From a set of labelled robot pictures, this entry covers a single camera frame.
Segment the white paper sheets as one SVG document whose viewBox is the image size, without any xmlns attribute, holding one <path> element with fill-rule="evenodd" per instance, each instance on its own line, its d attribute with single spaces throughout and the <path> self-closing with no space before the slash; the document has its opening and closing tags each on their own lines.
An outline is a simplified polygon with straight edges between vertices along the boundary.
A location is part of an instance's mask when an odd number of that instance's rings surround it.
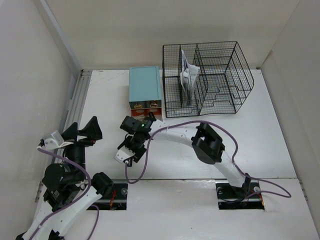
<svg viewBox="0 0 320 240">
<path fill-rule="evenodd" d="M 180 84 L 185 95 L 185 105 L 190 106 L 193 101 L 194 86 L 198 80 L 200 67 L 189 64 L 185 52 L 181 50 Z"/>
</svg>

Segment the teal drawer box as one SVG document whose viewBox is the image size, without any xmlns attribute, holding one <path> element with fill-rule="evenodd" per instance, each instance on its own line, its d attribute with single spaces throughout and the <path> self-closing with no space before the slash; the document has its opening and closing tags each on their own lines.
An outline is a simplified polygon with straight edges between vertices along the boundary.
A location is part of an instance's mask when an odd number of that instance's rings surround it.
<svg viewBox="0 0 320 240">
<path fill-rule="evenodd" d="M 162 89 L 158 66 L 129 69 L 129 105 L 132 110 L 162 107 Z"/>
</svg>

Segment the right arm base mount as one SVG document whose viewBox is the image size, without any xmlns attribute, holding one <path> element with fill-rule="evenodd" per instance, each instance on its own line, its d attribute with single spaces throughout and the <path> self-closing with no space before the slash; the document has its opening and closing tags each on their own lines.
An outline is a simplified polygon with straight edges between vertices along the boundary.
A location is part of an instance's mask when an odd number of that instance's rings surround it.
<svg viewBox="0 0 320 240">
<path fill-rule="evenodd" d="M 250 183 L 248 190 L 237 190 L 229 185 L 227 181 L 217 181 L 215 183 L 219 210 L 264 210 L 262 195 L 255 194 L 250 198 L 245 198 L 250 194 L 260 191 L 258 181 Z"/>
</svg>

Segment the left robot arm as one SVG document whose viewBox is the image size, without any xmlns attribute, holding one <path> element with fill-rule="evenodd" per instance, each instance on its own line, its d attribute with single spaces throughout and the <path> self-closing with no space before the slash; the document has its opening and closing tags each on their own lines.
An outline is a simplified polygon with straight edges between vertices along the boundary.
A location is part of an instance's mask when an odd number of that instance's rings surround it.
<svg viewBox="0 0 320 240">
<path fill-rule="evenodd" d="M 104 172 L 90 177 L 86 171 L 85 149 L 102 138 L 96 116 L 83 129 L 74 122 L 63 133 L 56 130 L 42 137 L 37 150 L 62 162 L 45 169 L 41 182 L 46 190 L 39 212 L 16 239 L 63 240 L 80 214 L 111 195 L 114 182 Z"/>
</svg>

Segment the purple cap black highlighter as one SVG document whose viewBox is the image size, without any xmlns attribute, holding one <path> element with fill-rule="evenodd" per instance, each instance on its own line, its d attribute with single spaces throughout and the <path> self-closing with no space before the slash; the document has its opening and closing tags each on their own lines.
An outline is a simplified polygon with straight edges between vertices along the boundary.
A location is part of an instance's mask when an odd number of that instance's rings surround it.
<svg viewBox="0 0 320 240">
<path fill-rule="evenodd" d="M 149 118 L 150 118 L 153 122 L 156 121 L 156 118 L 155 118 L 155 115 L 154 115 L 153 112 L 149 112 L 149 113 L 148 113 L 148 116 L 149 116 Z"/>
</svg>

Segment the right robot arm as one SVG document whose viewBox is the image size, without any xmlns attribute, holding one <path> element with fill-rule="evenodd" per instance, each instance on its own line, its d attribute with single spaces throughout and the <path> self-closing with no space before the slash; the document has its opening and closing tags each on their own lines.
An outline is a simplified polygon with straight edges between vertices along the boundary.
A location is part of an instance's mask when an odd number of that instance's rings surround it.
<svg viewBox="0 0 320 240">
<path fill-rule="evenodd" d="M 156 119 L 152 113 L 142 120 L 126 116 L 120 129 L 128 133 L 117 147 L 114 159 L 131 166 L 149 153 L 152 140 L 164 140 L 191 147 L 198 160 L 213 165 L 224 175 L 232 193 L 243 197 L 250 191 L 250 180 L 241 173 L 226 153 L 222 137 L 208 121 L 193 120 L 170 125 Z"/>
</svg>

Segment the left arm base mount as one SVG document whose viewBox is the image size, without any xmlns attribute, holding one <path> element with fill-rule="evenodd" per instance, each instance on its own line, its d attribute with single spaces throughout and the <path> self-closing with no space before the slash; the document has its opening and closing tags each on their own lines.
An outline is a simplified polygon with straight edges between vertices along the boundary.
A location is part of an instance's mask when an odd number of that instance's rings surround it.
<svg viewBox="0 0 320 240">
<path fill-rule="evenodd" d="M 108 196 L 103 196 L 93 204 L 101 211 L 125 211 L 127 209 L 128 183 L 117 180 Z"/>
</svg>

